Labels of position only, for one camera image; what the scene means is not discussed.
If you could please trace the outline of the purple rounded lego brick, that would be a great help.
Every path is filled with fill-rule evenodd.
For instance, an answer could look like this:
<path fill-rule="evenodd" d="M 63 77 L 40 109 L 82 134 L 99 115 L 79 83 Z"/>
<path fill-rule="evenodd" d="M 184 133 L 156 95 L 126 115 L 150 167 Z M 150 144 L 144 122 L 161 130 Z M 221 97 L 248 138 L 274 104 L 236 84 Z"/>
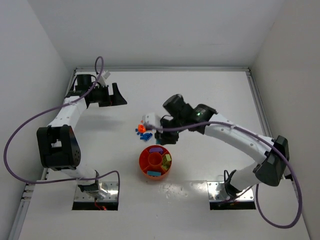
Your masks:
<path fill-rule="evenodd" d="M 160 153 L 160 154 L 163 154 L 163 152 L 164 152 L 163 148 L 161 148 L 161 147 L 152 147 L 152 148 L 150 148 L 148 151 L 149 151 L 150 154 L 151 154 L 151 153 Z"/>

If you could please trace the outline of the blue rounded lego brick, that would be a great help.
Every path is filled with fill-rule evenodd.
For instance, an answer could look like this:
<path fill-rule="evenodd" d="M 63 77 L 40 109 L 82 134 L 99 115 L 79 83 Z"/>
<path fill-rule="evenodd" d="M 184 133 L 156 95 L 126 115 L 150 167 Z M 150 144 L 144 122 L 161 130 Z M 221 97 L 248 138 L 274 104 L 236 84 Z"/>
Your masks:
<path fill-rule="evenodd" d="M 142 136 L 141 136 L 141 139 L 144 140 L 145 142 L 149 141 L 151 139 L 151 137 L 153 136 L 152 133 L 144 133 Z"/>

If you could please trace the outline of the orange round divided container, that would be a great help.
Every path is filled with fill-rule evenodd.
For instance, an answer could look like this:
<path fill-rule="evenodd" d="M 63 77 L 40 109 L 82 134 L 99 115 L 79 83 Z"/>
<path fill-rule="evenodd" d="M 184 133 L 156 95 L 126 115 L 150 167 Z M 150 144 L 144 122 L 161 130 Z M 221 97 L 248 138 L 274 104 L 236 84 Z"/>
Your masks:
<path fill-rule="evenodd" d="M 149 153 L 150 148 L 157 148 L 157 147 L 163 148 L 163 154 L 160 154 L 158 152 Z M 171 166 L 168 170 L 165 170 L 162 168 L 163 155 L 165 154 L 170 154 L 171 166 L 172 166 L 173 157 L 171 153 L 161 145 L 148 146 L 140 153 L 140 156 L 138 158 L 139 168 L 146 178 L 152 181 L 162 181 L 169 175 Z M 147 175 L 147 171 L 161 172 L 161 176 L 159 177 L 149 176 Z"/>

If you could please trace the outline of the yellow-green lego brick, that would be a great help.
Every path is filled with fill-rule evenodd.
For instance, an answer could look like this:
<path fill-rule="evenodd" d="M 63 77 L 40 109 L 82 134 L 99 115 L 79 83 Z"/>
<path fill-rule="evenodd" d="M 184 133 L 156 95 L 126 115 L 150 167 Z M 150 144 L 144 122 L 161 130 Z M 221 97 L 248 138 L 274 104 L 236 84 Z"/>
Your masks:
<path fill-rule="evenodd" d="M 170 154 L 164 154 L 162 156 L 162 162 L 163 164 L 166 164 L 168 162 L 171 162 L 172 161 L 172 158 L 171 158 L 171 155 Z"/>
<path fill-rule="evenodd" d="M 161 167 L 167 171 L 171 167 L 171 162 L 165 162 Z"/>

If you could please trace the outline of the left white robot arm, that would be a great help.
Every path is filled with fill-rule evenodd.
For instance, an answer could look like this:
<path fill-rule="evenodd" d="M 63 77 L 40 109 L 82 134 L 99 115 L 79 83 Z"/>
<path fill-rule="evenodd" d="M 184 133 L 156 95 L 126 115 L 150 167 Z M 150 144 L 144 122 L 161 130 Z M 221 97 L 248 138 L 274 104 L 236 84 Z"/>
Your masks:
<path fill-rule="evenodd" d="M 116 83 L 112 84 L 112 94 L 109 93 L 109 76 L 105 71 L 94 83 L 96 77 L 92 74 L 77 75 L 63 100 L 65 106 L 48 126 L 36 132 L 42 166 L 76 179 L 81 192 L 93 197 L 102 192 L 99 173 L 82 159 L 74 128 L 90 104 L 97 103 L 99 107 L 127 104 Z"/>

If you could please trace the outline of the teal 2x4 lego brick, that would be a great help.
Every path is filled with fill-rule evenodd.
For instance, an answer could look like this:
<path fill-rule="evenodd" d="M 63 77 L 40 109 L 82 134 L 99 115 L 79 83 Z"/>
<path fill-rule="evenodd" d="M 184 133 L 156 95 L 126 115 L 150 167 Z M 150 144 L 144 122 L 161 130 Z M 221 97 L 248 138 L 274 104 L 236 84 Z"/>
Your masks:
<path fill-rule="evenodd" d="M 158 171 L 147 171 L 146 174 L 151 177 L 160 177 L 162 175 L 162 173 Z"/>

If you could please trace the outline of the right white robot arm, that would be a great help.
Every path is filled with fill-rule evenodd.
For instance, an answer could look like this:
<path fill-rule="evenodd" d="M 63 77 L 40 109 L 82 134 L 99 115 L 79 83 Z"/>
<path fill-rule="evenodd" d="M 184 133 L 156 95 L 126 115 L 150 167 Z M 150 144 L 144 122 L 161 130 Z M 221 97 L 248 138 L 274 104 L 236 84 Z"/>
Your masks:
<path fill-rule="evenodd" d="M 233 170 L 224 180 L 220 194 L 225 199 L 234 199 L 246 188 L 256 184 L 277 187 L 286 169 L 279 156 L 281 153 L 289 160 L 288 140 L 279 135 L 271 138 L 241 129 L 205 104 L 192 107 L 180 94 L 175 94 L 162 105 L 171 119 L 155 113 L 146 116 L 147 124 L 156 128 L 155 138 L 160 145 L 175 144 L 179 133 L 186 127 L 190 132 L 221 140 L 247 154 L 254 163 L 240 170 Z"/>

